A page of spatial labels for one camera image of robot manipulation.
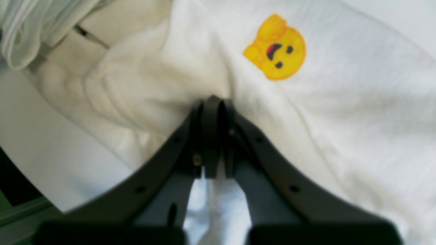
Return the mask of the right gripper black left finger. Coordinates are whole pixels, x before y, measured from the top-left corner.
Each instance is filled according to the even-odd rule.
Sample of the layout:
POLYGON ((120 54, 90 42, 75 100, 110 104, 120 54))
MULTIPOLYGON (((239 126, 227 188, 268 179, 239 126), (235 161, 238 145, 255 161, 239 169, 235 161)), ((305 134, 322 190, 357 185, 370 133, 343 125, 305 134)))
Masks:
POLYGON ((195 102, 183 123, 132 176, 100 197, 44 222, 36 245, 184 245, 195 179, 217 177, 223 100, 195 102))

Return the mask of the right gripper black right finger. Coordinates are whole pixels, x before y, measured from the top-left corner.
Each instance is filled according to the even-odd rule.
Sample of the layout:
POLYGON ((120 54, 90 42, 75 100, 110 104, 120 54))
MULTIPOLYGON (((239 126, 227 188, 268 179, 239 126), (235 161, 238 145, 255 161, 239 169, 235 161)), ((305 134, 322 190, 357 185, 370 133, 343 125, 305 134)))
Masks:
POLYGON ((224 100, 226 176, 242 188, 252 226, 247 245, 401 245, 385 218, 344 201, 294 167, 224 100))

